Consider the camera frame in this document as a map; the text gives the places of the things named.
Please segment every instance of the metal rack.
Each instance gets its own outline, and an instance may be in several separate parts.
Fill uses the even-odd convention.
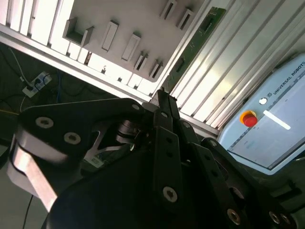
[[[171,93],[177,98],[181,117],[192,123],[197,133],[212,137],[218,136],[244,99],[280,61],[304,51],[305,0],[199,0],[183,30],[177,24],[185,14],[187,0],[177,1],[177,4],[158,0],[153,1],[155,5],[151,7],[147,5],[151,1],[142,1],[144,6],[138,0],[126,2],[130,4],[128,10],[134,9],[138,14],[127,14],[127,9],[123,11],[119,7],[115,15],[118,20],[130,17],[135,23],[143,21],[145,24],[145,18],[150,14],[154,21],[147,26],[148,30],[167,31],[168,36],[174,33],[178,37],[172,42],[174,47],[156,40],[156,37],[168,37],[167,33],[151,39],[150,32],[143,27],[141,41],[132,58],[122,60],[136,28],[121,20],[112,44],[118,44],[113,50],[122,52],[121,55],[115,56],[111,49],[108,52],[97,50],[111,18],[102,20],[97,15],[98,9],[92,10],[93,1],[81,0],[1,1],[0,42],[118,97],[147,102],[161,87],[211,7],[226,9],[225,16]],[[174,9],[172,6],[168,10],[167,18],[162,15],[168,4]],[[84,47],[63,38],[67,20],[74,17],[78,18],[78,32],[94,26],[90,42]],[[88,21],[89,18],[100,23],[94,24]],[[158,55],[162,56],[163,67],[155,80],[134,70],[145,47],[162,51],[151,51],[143,68],[143,72],[151,71]],[[86,65],[89,53],[92,55]]]

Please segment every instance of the gray floor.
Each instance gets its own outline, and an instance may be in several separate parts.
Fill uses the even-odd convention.
[[[0,49],[7,58],[12,68],[18,71],[12,54],[7,46],[0,44]],[[25,76],[32,80],[42,71],[47,71],[52,75],[52,81],[47,88],[43,88],[41,92],[33,97],[33,99],[26,99],[22,108],[32,105],[54,104],[56,103],[58,78],[56,69],[53,67],[37,61],[23,53],[15,51],[17,58],[20,61]],[[20,104],[24,98],[22,89],[24,84],[20,81],[19,77],[7,66],[6,62],[0,53],[0,99],[7,96],[15,95],[8,100],[7,103],[13,108],[14,112],[19,113]],[[95,99],[114,98],[113,95],[103,92],[98,88],[88,85],[85,82],[78,80],[73,76],[61,73],[62,87],[68,94],[75,95],[86,86],[82,93],[78,96],[69,96],[61,90],[61,102],[76,102]],[[0,109],[10,111],[10,107],[0,100]],[[11,139],[17,122],[17,116],[0,112],[0,138]],[[274,195],[280,195],[289,190],[287,186],[288,180],[291,180],[295,185],[305,192],[305,160],[299,162],[291,162],[288,166],[284,167],[274,176],[266,176],[260,172],[246,168],[261,184],[266,186]],[[25,191],[19,189],[10,183],[5,175],[5,169],[0,171],[0,228],[1,229],[20,229],[25,214],[25,210],[30,199],[30,195]],[[282,205],[288,210],[292,211],[305,203],[305,194],[301,194],[289,201],[285,201]],[[299,222],[299,228],[305,228],[305,210],[301,210],[295,214]],[[46,211],[38,199],[34,199],[30,207],[28,221],[26,228],[38,229],[40,228]]]

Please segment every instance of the red button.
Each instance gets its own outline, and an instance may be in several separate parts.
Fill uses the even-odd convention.
[[[243,123],[247,127],[253,127],[257,124],[257,118],[254,114],[247,114],[243,117]]]

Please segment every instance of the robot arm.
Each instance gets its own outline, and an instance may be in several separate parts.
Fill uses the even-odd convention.
[[[108,149],[122,157],[83,177],[82,160]],[[111,99],[27,109],[8,175],[42,200],[48,229],[296,228],[217,141],[198,141],[161,90],[142,106]]]

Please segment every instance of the universal robots logo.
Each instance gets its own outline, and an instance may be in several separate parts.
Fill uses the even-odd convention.
[[[295,74],[297,74],[297,72],[303,67],[305,66],[305,62],[302,62],[292,73],[291,76],[294,76]],[[289,76],[287,79],[285,79],[284,82],[282,82],[282,84],[273,92],[269,92],[268,93],[268,97],[270,98],[273,94],[276,95],[277,93],[280,92],[281,89],[283,89],[283,87],[292,79],[292,77]]]

